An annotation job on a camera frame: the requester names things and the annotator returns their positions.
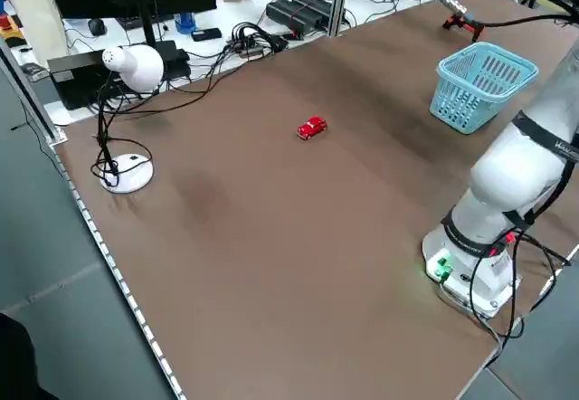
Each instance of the lamp base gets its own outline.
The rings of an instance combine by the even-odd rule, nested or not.
[[[109,173],[100,173],[100,183],[113,194],[130,194],[137,192],[147,185],[153,178],[153,163],[140,154],[123,154],[114,157],[119,170],[118,176]]]

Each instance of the blue plastic basket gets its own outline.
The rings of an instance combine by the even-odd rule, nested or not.
[[[495,117],[539,73],[530,61],[497,45],[476,43],[439,63],[431,113],[469,135]]]

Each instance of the toy car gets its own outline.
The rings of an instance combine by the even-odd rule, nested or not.
[[[308,140],[312,136],[316,136],[320,131],[327,129],[327,123],[320,117],[311,117],[298,128],[298,136],[304,140]]]

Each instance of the red clamp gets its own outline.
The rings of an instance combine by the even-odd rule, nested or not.
[[[475,43],[479,40],[480,35],[485,30],[485,26],[483,24],[478,24],[474,22],[467,23],[464,17],[460,15],[453,15],[449,18],[442,27],[449,31],[453,26],[459,26],[459,28],[466,29],[467,31],[472,33],[472,42]]]

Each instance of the brown table surface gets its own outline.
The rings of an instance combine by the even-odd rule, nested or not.
[[[462,1],[488,21],[532,13]],[[437,298],[421,240],[578,32],[487,30],[541,75],[466,137],[428,113],[438,61],[470,43],[441,29],[447,16],[422,5],[249,64],[195,105],[119,118],[111,134],[155,155],[155,178],[134,195],[90,174],[95,120],[67,129],[58,153],[188,398],[449,399],[495,347]],[[187,99],[170,92],[150,108]],[[299,140],[315,114],[329,130]],[[576,191],[535,231],[560,252],[579,241]],[[536,252],[521,257],[524,306],[547,270]]]

